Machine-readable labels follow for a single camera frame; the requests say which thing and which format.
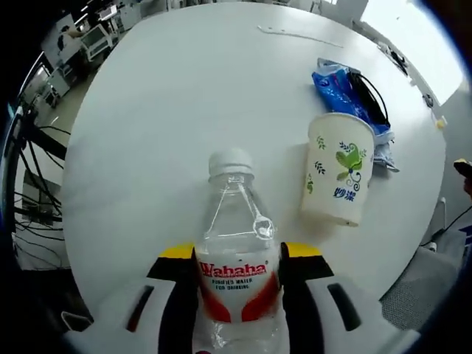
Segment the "white bottle cap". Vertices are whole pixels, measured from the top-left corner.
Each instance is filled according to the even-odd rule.
[[[247,173],[252,172],[252,158],[239,148],[213,153],[209,158],[209,175],[215,177],[224,173]]]

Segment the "red and white label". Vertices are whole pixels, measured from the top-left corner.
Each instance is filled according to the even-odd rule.
[[[200,289],[207,316],[219,322],[246,322],[270,316],[280,291],[279,255],[199,254]]]

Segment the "plastic bottle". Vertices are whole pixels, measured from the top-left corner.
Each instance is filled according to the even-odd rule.
[[[272,353],[278,340],[280,245],[251,187],[251,157],[241,149],[214,153],[209,174],[212,194],[195,255],[212,346],[224,353],[247,347]]]

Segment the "white paper cup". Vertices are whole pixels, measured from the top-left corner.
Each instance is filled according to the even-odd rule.
[[[329,113],[309,127],[302,216],[358,226],[372,176],[374,133],[350,114]]]

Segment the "round table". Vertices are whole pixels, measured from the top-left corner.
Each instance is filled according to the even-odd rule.
[[[284,29],[337,46],[257,26]],[[308,124],[326,108],[317,58],[360,69],[382,93],[399,173],[375,168],[358,228],[300,226]],[[241,147],[280,240],[318,246],[337,274],[380,298],[422,239],[443,177],[445,142],[420,92],[366,38],[331,20],[266,4],[189,7],[137,24],[100,68],[72,131],[63,179],[66,247],[93,314],[145,277],[169,246],[194,240],[208,158]]]

